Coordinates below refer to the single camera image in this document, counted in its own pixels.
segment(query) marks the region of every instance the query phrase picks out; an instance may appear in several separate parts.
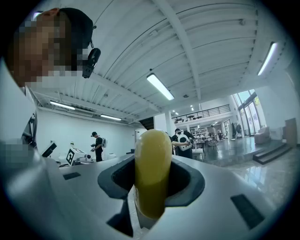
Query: black cap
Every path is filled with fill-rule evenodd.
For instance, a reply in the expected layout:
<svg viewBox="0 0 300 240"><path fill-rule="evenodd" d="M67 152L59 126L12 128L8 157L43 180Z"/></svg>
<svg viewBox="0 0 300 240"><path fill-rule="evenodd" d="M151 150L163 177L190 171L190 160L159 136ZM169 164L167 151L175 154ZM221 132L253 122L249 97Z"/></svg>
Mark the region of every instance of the black cap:
<svg viewBox="0 0 300 240"><path fill-rule="evenodd" d="M88 48L93 34L93 21L82 11L67 7L61 8L71 22L71 47L73 50Z"/></svg>

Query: black slot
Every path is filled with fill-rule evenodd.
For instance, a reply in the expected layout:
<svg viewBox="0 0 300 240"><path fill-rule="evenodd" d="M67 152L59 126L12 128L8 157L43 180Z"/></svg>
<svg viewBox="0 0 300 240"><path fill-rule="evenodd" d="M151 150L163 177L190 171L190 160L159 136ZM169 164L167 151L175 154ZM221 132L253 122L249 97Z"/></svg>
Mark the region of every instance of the black slot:
<svg viewBox="0 0 300 240"><path fill-rule="evenodd" d="M130 222L130 214L127 199L124 200L121 213L114 215L106 223L114 229L130 237L133 237L133 229Z"/></svg>
<svg viewBox="0 0 300 240"><path fill-rule="evenodd" d="M246 198L245 195L232 196L231 200L249 229L259 225L263 220L263 215L256 209L256 207Z"/></svg>
<svg viewBox="0 0 300 240"><path fill-rule="evenodd" d="M71 178L76 178L76 177L79 177L81 175L78 172L72 172L72 173L65 174L63 176L64 176L65 180L69 180Z"/></svg>
<svg viewBox="0 0 300 240"><path fill-rule="evenodd" d="M117 199L126 199L134 183L134 156L105 169L98 176L98 185L108 196ZM204 177L198 170L173 158L170 167L168 197L165 200L165 206L189 205L202 193L204 186Z"/></svg>

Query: staircase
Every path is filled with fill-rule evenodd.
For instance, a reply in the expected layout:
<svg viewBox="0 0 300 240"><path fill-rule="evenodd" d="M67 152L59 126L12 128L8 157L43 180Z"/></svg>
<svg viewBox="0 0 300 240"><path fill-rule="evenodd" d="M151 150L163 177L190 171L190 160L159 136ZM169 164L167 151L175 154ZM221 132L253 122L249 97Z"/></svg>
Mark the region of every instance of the staircase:
<svg viewBox="0 0 300 240"><path fill-rule="evenodd" d="M153 117L151 118L146 118L143 120L140 120L140 123L145 127L145 129L150 130L154 129L154 119Z"/></svg>
<svg viewBox="0 0 300 240"><path fill-rule="evenodd" d="M280 145L264 150L263 152L253 155L253 160L260 163L266 164L270 161L280 157L291 149L286 143L281 143Z"/></svg>

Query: step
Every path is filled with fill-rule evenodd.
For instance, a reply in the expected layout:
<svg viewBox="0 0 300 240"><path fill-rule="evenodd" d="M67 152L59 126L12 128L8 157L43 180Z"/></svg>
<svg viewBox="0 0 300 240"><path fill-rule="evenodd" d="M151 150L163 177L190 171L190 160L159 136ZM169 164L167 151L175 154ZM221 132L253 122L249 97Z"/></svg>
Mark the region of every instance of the step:
<svg viewBox="0 0 300 240"><path fill-rule="evenodd" d="M265 157L265 156L267 156L267 155L269 155L269 154L277 151L278 149L281 149L284 146L286 146L286 143L281 143L281 144L278 144L277 146L271 147L271 148L266 149L266 150L264 150L262 152L254 154L253 155L253 160L258 160L260 158L263 158L263 157Z"/></svg>
<svg viewBox="0 0 300 240"><path fill-rule="evenodd" d="M268 154L268 155L266 155L262 158L253 159L253 160L260 163L260 164L266 164L266 163L269 163L270 161L280 157L281 155L285 154L290 149L291 149L291 147L286 145L284 147L280 147L279 149L277 149L275 152L273 152L271 154Z"/></svg>

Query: glass door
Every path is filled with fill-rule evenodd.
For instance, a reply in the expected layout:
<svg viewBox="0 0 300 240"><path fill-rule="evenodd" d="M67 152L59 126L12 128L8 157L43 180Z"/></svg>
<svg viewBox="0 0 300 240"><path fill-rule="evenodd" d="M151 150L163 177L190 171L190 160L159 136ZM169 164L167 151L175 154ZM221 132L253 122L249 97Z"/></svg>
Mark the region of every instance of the glass door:
<svg viewBox="0 0 300 240"><path fill-rule="evenodd" d="M244 128L244 135L249 136L250 134L249 134L248 122L247 122L247 118L246 118L245 111L244 111L243 108L240 110L240 117L242 118L242 124L243 124L243 128Z"/></svg>
<svg viewBox="0 0 300 240"><path fill-rule="evenodd" d="M250 109L250 114L252 116L252 120L253 120L253 124L254 124L254 131L255 131L255 133L258 133L258 131L259 131L259 129L261 129L261 127L259 124L259 119L258 119L257 112L256 112L253 102L249 104L249 109Z"/></svg>
<svg viewBox="0 0 300 240"><path fill-rule="evenodd" d="M246 116L247 116L247 120L249 123L249 128L250 128L250 136L254 136L254 126L253 126L253 121L252 121L252 117L250 114L250 110L249 107L245 107L245 112L246 112Z"/></svg>

